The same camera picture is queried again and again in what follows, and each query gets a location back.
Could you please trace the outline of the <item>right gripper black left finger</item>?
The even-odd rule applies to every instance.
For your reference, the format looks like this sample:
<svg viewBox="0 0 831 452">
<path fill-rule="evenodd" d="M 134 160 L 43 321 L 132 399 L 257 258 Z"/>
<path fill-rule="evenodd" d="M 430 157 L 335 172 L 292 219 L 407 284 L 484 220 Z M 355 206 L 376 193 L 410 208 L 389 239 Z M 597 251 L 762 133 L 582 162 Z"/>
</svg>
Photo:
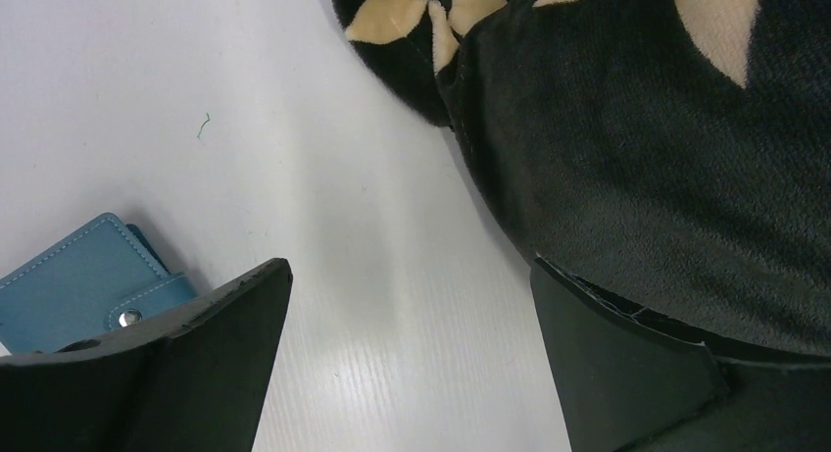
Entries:
<svg viewBox="0 0 831 452">
<path fill-rule="evenodd" d="M 293 274 L 269 260 L 135 326 L 1 361 L 5 451 L 249 451 Z"/>
</svg>

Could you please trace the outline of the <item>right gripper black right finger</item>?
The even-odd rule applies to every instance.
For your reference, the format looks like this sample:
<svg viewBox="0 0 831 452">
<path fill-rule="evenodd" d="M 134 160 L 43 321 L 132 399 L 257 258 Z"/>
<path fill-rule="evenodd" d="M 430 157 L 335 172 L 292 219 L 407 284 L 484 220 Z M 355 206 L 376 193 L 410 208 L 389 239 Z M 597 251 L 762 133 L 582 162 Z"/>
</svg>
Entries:
<svg viewBox="0 0 831 452">
<path fill-rule="evenodd" d="M 537 260 L 530 285 L 575 451 L 826 451 L 830 361 L 680 323 Z"/>
</svg>

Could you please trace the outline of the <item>blue leather card holder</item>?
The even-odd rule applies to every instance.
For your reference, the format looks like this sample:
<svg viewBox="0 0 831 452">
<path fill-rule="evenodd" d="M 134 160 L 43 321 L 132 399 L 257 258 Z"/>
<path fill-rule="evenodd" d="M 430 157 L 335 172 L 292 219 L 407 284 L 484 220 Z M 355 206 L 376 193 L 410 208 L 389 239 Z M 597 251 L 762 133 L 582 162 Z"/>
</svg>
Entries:
<svg viewBox="0 0 831 452">
<path fill-rule="evenodd" d="M 1 280 L 1 344 L 57 352 L 136 325 L 198 295 L 138 226 L 99 215 Z"/>
</svg>

